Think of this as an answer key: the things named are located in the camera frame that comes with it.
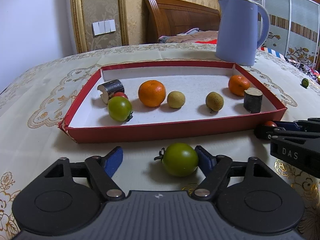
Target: electric kettle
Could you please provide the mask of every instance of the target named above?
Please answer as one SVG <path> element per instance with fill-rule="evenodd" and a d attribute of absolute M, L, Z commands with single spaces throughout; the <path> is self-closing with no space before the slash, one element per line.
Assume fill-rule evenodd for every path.
<path fill-rule="evenodd" d="M 216 56 L 242 66 L 254 64 L 257 48 L 269 34 L 269 15 L 266 9 L 252 0 L 218 0 L 222 9 Z M 258 37 L 258 13 L 263 20 Z"/>

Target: tray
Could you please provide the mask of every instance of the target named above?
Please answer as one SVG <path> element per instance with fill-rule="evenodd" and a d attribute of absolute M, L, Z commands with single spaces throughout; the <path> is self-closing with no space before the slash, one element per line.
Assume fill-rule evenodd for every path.
<path fill-rule="evenodd" d="M 261 112 L 250 114 L 243 98 L 228 90 L 230 76 L 245 76 L 263 92 Z M 133 107 L 129 122 L 114 121 L 100 98 L 97 86 L 119 79 Z M 186 96 L 181 109 L 171 109 L 166 100 L 150 108 L 138 99 L 139 86 L 151 79 L 162 82 L 167 94 Z M 221 94 L 224 106 L 212 113 L 205 105 L 211 91 Z M 97 71 L 79 92 L 59 128 L 78 143 L 105 143 L 182 138 L 255 128 L 269 120 L 281 120 L 286 107 L 250 73 L 234 63 L 207 61 L 160 61 L 109 65 Z"/>

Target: white wall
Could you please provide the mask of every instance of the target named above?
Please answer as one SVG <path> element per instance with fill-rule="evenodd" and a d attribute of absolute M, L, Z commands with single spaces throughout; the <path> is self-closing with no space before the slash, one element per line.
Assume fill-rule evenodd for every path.
<path fill-rule="evenodd" d="M 70 0 L 0 0 L 0 93 L 29 68 L 74 54 Z"/>

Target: tablecloth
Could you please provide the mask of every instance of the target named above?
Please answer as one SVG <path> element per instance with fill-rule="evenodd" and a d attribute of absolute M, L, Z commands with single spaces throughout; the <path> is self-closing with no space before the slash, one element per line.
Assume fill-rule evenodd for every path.
<path fill-rule="evenodd" d="M 153 161 L 159 149 L 173 142 L 202 145 L 213 155 L 225 154 L 235 161 L 257 156 L 302 196 L 306 211 L 298 230 L 306 239 L 320 239 L 319 179 L 269 154 L 270 146 L 252 131 L 163 141 L 76 144 L 57 127 L 77 94 L 101 66 L 160 60 L 218 60 L 212 44 L 152 44 L 91 51 L 57 59 L 31 68 L 0 95 L 0 240 L 18 233 L 12 201 L 36 176 L 61 156 L 80 162 L 91 155 L 105 155 L 114 146 L 124 150 L 122 166 L 114 181 L 128 192 L 136 190 L 191 189 L 203 176 L 177 179 L 162 173 Z M 286 105 L 283 120 L 319 117 L 320 85 L 297 68 L 265 51 L 257 51 L 252 67 L 244 67 Z"/>

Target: red tomato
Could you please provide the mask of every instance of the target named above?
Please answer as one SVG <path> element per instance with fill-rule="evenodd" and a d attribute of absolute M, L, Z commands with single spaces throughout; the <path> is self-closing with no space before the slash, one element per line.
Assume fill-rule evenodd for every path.
<path fill-rule="evenodd" d="M 123 92 L 116 92 L 116 93 L 114 93 L 113 97 L 124 97 L 124 98 L 128 99 L 127 95 Z"/>
<path fill-rule="evenodd" d="M 274 123 L 274 122 L 272 122 L 272 121 L 267 121 L 267 122 L 264 123 L 264 125 L 278 127 L 278 126 L 276 125 L 276 123 Z"/>

